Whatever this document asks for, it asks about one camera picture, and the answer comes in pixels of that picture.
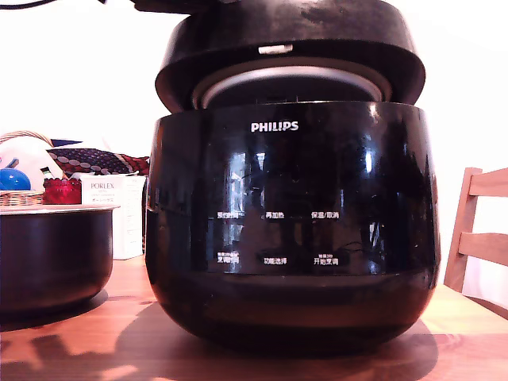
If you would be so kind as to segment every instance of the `wooden chair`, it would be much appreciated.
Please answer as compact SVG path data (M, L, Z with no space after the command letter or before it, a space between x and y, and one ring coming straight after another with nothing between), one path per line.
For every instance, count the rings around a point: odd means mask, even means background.
M464 286L468 256L508 266L508 235L472 232L479 196L508 197L508 168L482 172L478 168L466 168L460 192L452 245L444 275L444 284L457 292L462 292ZM508 319L508 310L501 306L482 299L469 298Z

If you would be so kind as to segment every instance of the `cooking pot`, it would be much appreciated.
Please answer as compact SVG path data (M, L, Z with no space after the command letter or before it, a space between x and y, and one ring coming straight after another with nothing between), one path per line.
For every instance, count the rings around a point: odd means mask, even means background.
M93 298L113 266L114 206L0 210L0 318L61 310Z
M242 0L174 31L156 78L146 264L189 332L351 352L406 331L441 261L425 82L378 0Z

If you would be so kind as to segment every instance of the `patterned fabric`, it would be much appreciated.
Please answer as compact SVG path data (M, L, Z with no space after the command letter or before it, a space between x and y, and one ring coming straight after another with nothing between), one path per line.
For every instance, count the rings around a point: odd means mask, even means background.
M67 176L76 172L118 175L136 171L148 175L148 156L134 158L95 148L51 148L48 153Z

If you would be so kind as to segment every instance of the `table surface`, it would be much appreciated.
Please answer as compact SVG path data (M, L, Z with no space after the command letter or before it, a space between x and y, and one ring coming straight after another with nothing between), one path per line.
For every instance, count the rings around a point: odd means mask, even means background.
M508 380L508 321L442 285L397 339L317 360L242 355L186 333L156 303L142 257L115 260L106 290L59 319L2 327L2 381Z

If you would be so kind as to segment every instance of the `wicker basket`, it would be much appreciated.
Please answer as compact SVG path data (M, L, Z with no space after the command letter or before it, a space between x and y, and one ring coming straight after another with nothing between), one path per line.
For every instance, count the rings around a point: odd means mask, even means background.
M0 144L15 137L36 137L53 147L53 143L44 135L31 131L16 131L0 136ZM30 206L42 204L44 192L34 190L0 190L0 206Z
M0 206L40 205L43 193L34 190L0 190Z

